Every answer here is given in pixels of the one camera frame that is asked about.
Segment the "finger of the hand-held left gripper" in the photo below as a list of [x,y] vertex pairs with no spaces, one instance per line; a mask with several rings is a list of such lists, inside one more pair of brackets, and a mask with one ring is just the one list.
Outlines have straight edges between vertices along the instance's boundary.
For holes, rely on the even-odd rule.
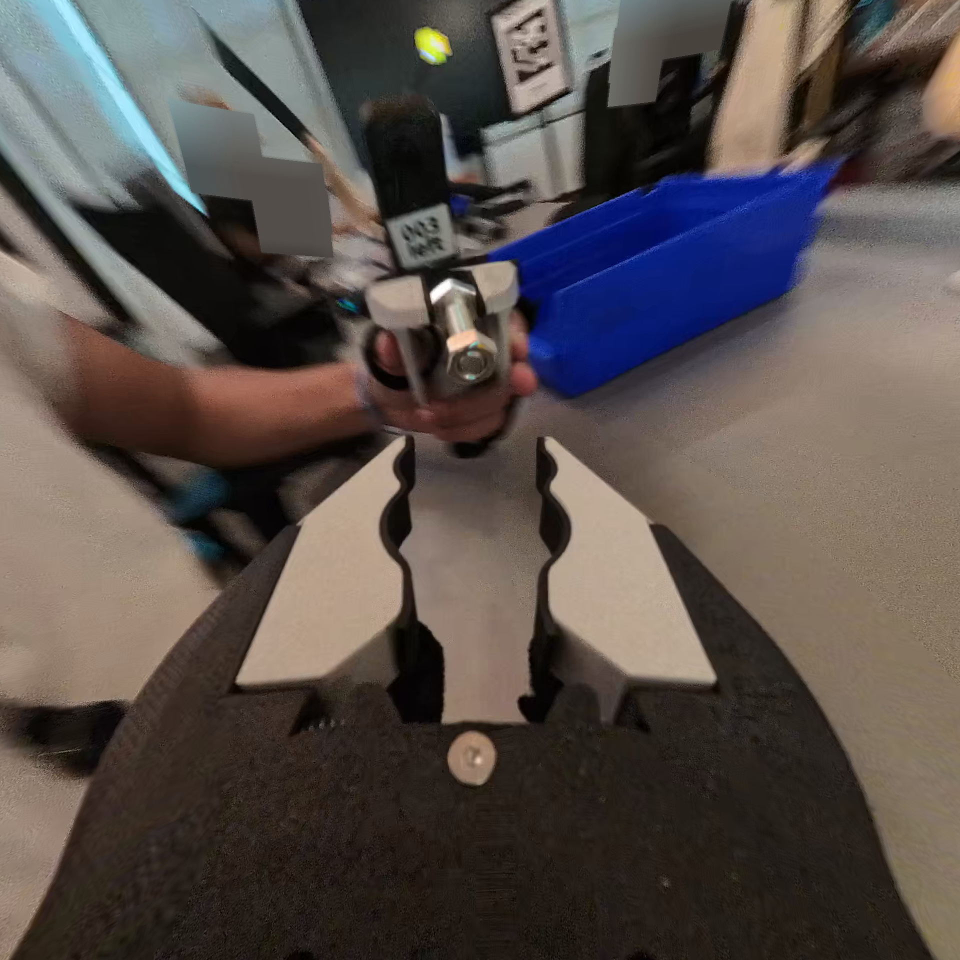
[[[436,367],[436,333],[431,323],[425,283],[406,275],[373,283],[366,290],[371,320],[365,362],[373,378],[394,391],[407,392],[418,407],[429,401],[429,379]],[[380,341],[389,336],[393,365],[381,364]]]
[[483,354],[473,386],[506,383],[512,366],[512,314],[520,295],[519,272],[511,261],[492,261],[472,268],[474,354]]

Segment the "person's white shirt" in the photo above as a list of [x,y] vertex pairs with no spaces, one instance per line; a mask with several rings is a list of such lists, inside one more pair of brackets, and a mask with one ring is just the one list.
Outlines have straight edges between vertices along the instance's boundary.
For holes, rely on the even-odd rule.
[[185,539],[61,418],[73,366],[58,295],[2,253],[1,942],[12,958],[87,792],[66,748],[10,714],[132,702],[219,588]]

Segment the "blue plastic bin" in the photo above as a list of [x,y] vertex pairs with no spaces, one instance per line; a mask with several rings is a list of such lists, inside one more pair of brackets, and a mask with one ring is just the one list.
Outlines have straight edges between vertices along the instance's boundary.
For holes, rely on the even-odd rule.
[[489,253],[534,310],[540,383],[582,396],[787,294],[841,164],[668,176]]

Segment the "person's left hand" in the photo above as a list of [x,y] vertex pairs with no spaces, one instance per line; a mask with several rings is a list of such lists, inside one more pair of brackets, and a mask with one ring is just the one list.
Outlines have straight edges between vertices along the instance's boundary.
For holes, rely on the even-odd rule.
[[509,425],[516,402],[534,395],[539,383],[529,362],[529,323],[518,308],[510,313],[510,371],[478,388],[420,405],[407,390],[375,377],[404,377],[402,354],[391,332],[372,328],[364,342],[366,398],[379,422],[395,430],[433,436],[448,444],[476,444]]

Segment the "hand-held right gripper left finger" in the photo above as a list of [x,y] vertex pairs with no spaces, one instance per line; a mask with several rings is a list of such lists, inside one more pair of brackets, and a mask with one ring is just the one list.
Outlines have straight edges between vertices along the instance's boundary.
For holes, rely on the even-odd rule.
[[443,714],[443,650],[419,618],[402,546],[412,530],[414,438],[394,439],[297,524],[238,669],[245,693],[386,690],[406,723]]

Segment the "grey desk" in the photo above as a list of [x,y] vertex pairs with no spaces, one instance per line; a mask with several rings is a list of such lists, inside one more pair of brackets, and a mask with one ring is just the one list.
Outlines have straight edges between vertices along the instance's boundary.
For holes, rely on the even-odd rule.
[[845,746],[932,953],[958,958],[958,187],[831,195],[798,286],[606,387],[546,391],[473,461],[415,441],[403,552],[446,722],[519,720],[536,441],[667,526]]

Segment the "person's left forearm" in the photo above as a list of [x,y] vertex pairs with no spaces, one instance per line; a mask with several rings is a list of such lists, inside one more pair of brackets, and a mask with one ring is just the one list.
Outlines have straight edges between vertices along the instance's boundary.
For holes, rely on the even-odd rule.
[[60,328],[73,378],[63,415],[91,446],[234,469],[278,462],[378,428],[350,364],[291,370],[173,366],[76,318],[61,315]]

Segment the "white cabinet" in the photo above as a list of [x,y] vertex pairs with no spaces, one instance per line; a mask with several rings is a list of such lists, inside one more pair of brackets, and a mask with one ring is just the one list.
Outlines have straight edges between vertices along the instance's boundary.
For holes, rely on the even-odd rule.
[[543,201],[573,195],[585,185],[584,112],[549,111],[480,130],[486,182],[528,182]]

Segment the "steel hex nut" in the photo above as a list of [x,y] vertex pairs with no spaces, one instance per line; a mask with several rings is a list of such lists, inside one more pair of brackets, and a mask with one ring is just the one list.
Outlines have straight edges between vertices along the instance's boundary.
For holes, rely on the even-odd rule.
[[495,377],[499,369],[499,347],[477,329],[466,330],[446,341],[442,395],[458,397]]

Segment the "black-framed marker sign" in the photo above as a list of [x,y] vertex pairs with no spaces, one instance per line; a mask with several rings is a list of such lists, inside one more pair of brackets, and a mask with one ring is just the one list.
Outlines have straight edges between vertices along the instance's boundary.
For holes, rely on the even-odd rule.
[[570,95],[575,78],[560,2],[503,2],[488,19],[512,117]]

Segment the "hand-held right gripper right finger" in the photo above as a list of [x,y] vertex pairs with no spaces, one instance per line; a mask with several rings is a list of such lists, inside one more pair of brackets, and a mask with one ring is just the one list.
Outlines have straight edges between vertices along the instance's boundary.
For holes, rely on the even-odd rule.
[[523,718],[546,720],[563,689],[586,687],[613,724],[634,690],[712,691],[717,675],[652,521],[556,438],[540,437],[529,693]]

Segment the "steel hex bolt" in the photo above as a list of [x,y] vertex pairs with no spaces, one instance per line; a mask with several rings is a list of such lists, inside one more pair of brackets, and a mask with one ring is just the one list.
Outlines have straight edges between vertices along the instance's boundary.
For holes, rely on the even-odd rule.
[[447,278],[430,290],[433,319],[442,340],[442,356],[446,364],[448,339],[474,328],[474,286],[462,279]]

